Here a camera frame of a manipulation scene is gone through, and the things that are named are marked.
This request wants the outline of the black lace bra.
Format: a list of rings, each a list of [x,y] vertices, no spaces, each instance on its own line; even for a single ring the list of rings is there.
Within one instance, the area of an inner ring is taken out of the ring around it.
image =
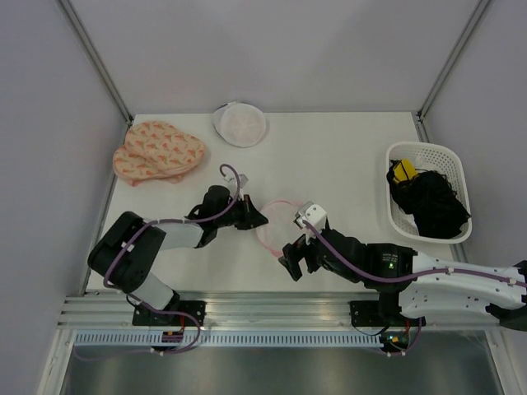
[[[436,171],[425,171],[407,182],[389,184],[394,201],[413,216],[421,236],[453,239],[461,233],[470,214],[456,197],[447,178]]]

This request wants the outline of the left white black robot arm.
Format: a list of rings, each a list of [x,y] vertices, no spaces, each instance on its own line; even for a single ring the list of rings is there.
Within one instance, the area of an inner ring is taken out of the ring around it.
[[[138,299],[134,326],[186,326],[203,324],[203,308],[189,307],[180,295],[152,273],[162,250],[200,249],[210,244],[224,227],[253,230],[267,225],[268,218],[250,196],[233,197],[228,188],[213,185],[184,218],[153,225],[126,211],[104,234],[88,255],[88,267],[128,297]]]

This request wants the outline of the yellow bra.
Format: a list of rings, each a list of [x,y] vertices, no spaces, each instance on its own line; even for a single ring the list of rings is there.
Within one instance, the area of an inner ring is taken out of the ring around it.
[[[409,159],[392,160],[387,173],[389,184],[397,185],[415,179],[418,172]]]

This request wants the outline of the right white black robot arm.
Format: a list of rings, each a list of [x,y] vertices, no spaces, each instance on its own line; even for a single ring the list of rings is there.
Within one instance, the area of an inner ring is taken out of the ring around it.
[[[378,293],[375,313],[385,325],[401,319],[492,317],[507,329],[526,329],[526,263],[480,267],[434,258],[390,243],[363,244],[330,227],[286,244],[278,261],[295,281],[323,268]]]

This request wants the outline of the pink-trimmed mesh laundry bag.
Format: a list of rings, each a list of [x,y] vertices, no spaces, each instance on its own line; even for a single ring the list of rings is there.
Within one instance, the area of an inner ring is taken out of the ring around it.
[[[268,223],[258,227],[256,235],[260,244],[275,258],[280,258],[282,249],[301,236],[301,229],[295,223],[295,219],[302,206],[302,202],[278,199],[260,210],[268,219]]]

